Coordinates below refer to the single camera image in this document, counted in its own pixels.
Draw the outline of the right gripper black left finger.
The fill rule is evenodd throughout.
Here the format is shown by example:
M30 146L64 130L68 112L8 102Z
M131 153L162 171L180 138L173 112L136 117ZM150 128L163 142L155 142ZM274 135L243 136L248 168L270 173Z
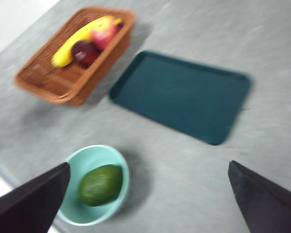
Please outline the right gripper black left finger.
M0 197L0 233L46 233L70 180L67 162Z

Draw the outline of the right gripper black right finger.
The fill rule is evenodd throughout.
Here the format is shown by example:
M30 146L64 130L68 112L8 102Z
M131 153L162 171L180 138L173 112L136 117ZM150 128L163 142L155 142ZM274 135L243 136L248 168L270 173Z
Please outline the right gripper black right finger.
M252 233L291 233L291 191L236 161L228 177L242 216Z

